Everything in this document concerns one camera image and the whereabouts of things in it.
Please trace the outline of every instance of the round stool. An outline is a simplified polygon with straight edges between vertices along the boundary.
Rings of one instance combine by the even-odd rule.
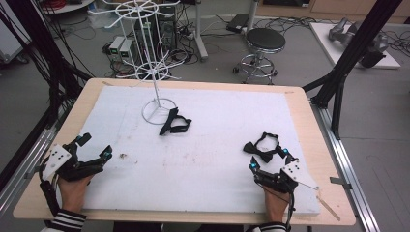
[[[268,77],[269,85],[273,85],[272,77],[278,74],[274,63],[265,54],[282,51],[286,40],[279,32],[268,28],[254,28],[247,33],[247,43],[253,54],[242,58],[233,68],[234,73],[244,71],[248,77],[242,83],[248,84],[252,77]]]

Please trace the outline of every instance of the white board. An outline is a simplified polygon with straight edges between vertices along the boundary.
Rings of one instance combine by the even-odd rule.
[[[92,139],[78,155],[92,160],[109,144],[113,158],[92,180],[85,209],[262,213],[264,193],[249,170],[251,155],[242,149],[263,131],[278,134],[282,148],[305,165],[284,94],[161,89],[160,95],[192,119],[186,133],[159,136],[161,126],[142,119],[142,106],[155,96],[152,88],[102,89],[81,130]],[[274,140],[265,140],[259,149],[275,148]],[[256,158],[273,173],[284,165],[278,155],[269,164]],[[295,214],[318,214],[315,190],[299,185],[295,208]]]
[[[320,45],[325,50],[326,55],[329,57],[331,62],[335,65],[340,59],[341,54],[344,51],[344,46],[339,41],[330,41],[328,38],[329,30],[334,28],[335,24],[328,24],[328,23],[311,23],[310,27],[316,36],[316,39],[320,42]],[[344,32],[347,31],[349,25],[344,26]],[[398,69],[400,68],[400,64],[389,54],[389,52],[384,51],[385,58],[379,61],[373,68],[375,69]]]

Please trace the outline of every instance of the striped sleeve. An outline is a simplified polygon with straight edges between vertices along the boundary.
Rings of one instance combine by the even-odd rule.
[[[253,226],[247,232],[285,232],[286,225],[280,222],[269,222],[258,226]]]
[[[61,209],[54,221],[51,222],[48,230],[44,231],[64,231],[64,232],[80,232],[84,225],[86,216],[76,214],[70,211]]]

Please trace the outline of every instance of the wooden table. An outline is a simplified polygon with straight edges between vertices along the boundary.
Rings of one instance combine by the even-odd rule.
[[[103,86],[135,86],[137,83],[137,80],[105,78],[89,80],[66,122],[58,132],[54,143],[64,144],[79,135]],[[152,84],[140,83],[139,85],[151,86]],[[356,222],[343,186],[330,183],[330,177],[338,177],[337,171],[302,88],[182,81],[162,81],[159,85],[161,88],[174,89],[230,90],[284,94],[299,136],[301,148],[305,154],[309,173],[320,186],[320,190],[317,192],[317,199],[321,213],[317,216],[294,216],[291,223],[306,225],[353,225]],[[14,216],[16,218],[53,218],[51,212],[46,207],[39,184],[40,180],[35,175],[15,207]],[[121,210],[84,210],[83,213],[87,215],[88,219],[94,220],[240,224],[266,222],[264,214],[245,213],[141,212]]]

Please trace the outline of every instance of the gray floor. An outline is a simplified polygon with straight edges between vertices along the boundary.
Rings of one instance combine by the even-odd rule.
[[[67,14],[62,22],[78,22],[86,16],[85,12]],[[216,20],[214,17],[204,23]],[[105,76],[110,68],[101,49],[115,35],[121,34],[121,30],[96,29],[94,32],[87,26],[88,22],[76,25],[76,35],[69,35],[68,43],[95,76]],[[217,23],[213,28],[223,27],[222,23]],[[389,30],[400,33],[410,27],[390,26]],[[302,87],[331,70],[331,62],[311,31],[292,28],[285,37],[285,50],[270,56],[278,69],[276,85]],[[232,73],[232,68],[247,54],[242,36],[204,37],[204,43],[209,60],[177,67],[172,70],[175,76],[182,77],[183,81],[219,83],[240,83],[245,78],[243,74]],[[410,183],[407,180],[410,58],[395,50],[388,51],[401,65],[399,70],[354,69],[349,74],[340,136],[381,231],[398,232],[410,228]],[[267,84],[267,80],[257,79],[251,83]],[[312,97],[316,92],[313,90],[307,95]],[[3,169],[47,108],[47,86],[33,64],[12,63],[0,70],[0,97],[0,168]],[[0,231],[39,231],[43,227],[38,220],[13,218],[14,203],[0,219]],[[172,231],[183,231],[187,226],[171,227]],[[84,231],[110,231],[111,228],[110,221],[87,221]],[[294,226],[292,231],[306,231],[306,228]],[[313,231],[361,231],[361,226],[360,223],[353,227],[313,226]]]

